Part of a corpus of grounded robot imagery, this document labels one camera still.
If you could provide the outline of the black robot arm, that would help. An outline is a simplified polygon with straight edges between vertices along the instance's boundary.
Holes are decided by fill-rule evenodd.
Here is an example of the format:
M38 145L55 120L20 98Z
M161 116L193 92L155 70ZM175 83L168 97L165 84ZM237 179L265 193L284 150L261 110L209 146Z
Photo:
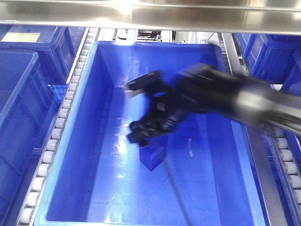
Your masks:
M269 123L295 134L301 132L301 98L273 90L261 80L229 74L202 63L180 71L175 83L162 81L160 71L151 71L124 85L134 97L150 100L146 114L130 123L127 138L140 147L149 139L168 134L192 113L216 113L258 127Z

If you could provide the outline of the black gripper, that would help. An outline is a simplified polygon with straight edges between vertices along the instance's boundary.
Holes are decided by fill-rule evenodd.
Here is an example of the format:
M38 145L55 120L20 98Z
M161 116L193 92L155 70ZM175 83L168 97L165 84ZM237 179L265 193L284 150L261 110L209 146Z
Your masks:
M134 78L123 85L124 93L133 98L148 87L148 97L151 100L148 119L133 121L129 124L127 135L131 144L147 147L149 139L175 130L190 113L199 113L200 108L193 102L178 94L172 87L160 80L159 71L151 71Z

